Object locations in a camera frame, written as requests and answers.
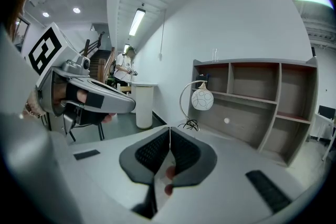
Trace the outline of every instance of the round lamp shade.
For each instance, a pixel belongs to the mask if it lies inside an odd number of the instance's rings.
[[[191,96],[191,103],[197,110],[208,110],[214,103],[214,97],[207,89],[197,89]]]

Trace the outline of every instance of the desk lamp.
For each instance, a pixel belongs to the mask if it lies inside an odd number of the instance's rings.
[[[182,123],[180,125],[183,125],[183,128],[185,128],[186,126],[187,129],[195,129],[196,131],[199,131],[200,128],[197,125],[197,121],[196,120],[192,120],[190,119],[183,111],[182,109],[182,105],[181,105],[181,100],[182,100],[182,95],[183,92],[185,91],[185,89],[194,83],[198,83],[198,82],[202,82],[201,86],[198,87],[198,89],[196,91],[194,91],[193,95],[191,96],[191,104],[193,105],[193,107],[197,110],[209,110],[213,103],[214,103],[214,97],[212,95],[212,93],[206,88],[205,83],[207,82],[206,80],[195,80],[190,82],[189,84],[187,84],[181,95],[180,95],[180,109],[183,113],[183,115],[186,117],[187,122],[186,123]]]

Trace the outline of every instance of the staircase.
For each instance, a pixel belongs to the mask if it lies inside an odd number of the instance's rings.
[[[97,50],[96,53],[90,59],[90,77],[98,80],[98,61],[99,59],[108,60],[111,51],[109,50]]]

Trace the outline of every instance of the white shirt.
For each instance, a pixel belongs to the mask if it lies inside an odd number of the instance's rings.
[[[119,54],[117,56],[117,60],[115,63],[115,66],[117,65],[120,65],[121,67],[126,68],[126,69],[132,68],[131,58],[128,57],[127,55],[124,56],[123,54]],[[127,74],[126,72],[121,71],[117,68],[114,71],[114,77],[122,81],[126,81],[126,82],[132,80],[132,76],[130,74]]]

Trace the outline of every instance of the gray floor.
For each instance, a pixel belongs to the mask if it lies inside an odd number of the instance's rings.
[[[161,122],[153,117],[153,125],[151,129],[161,125]],[[146,131],[137,127],[135,114],[131,113],[115,115],[111,122],[103,123],[102,126],[105,140]],[[76,139],[76,142],[73,142],[71,136],[67,135],[68,144],[83,144],[100,141],[98,127],[96,125],[90,125],[82,128],[74,128],[72,129],[72,133]]]

